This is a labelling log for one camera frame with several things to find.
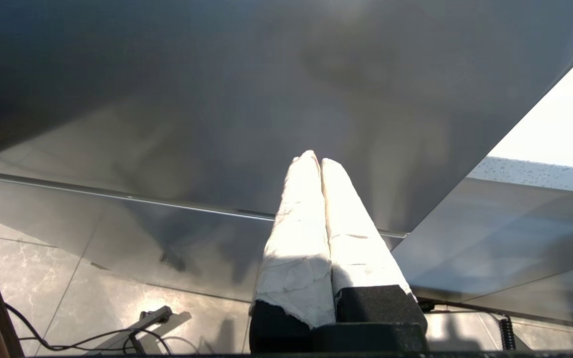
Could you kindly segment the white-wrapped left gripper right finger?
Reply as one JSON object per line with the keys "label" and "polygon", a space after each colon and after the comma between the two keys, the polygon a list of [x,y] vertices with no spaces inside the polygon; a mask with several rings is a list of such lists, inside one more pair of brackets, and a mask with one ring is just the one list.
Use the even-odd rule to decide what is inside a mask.
{"label": "white-wrapped left gripper right finger", "polygon": [[336,322],[312,331],[312,347],[427,351],[427,320],[348,173],[323,159],[321,183]]}

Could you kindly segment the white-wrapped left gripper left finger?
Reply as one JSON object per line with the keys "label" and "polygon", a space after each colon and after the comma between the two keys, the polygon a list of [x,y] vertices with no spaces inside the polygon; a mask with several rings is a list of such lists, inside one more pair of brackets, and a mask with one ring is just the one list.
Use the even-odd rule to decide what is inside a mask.
{"label": "white-wrapped left gripper left finger", "polygon": [[289,165],[264,247],[250,309],[250,351],[308,352],[313,331],[335,323],[321,169],[307,150]]}

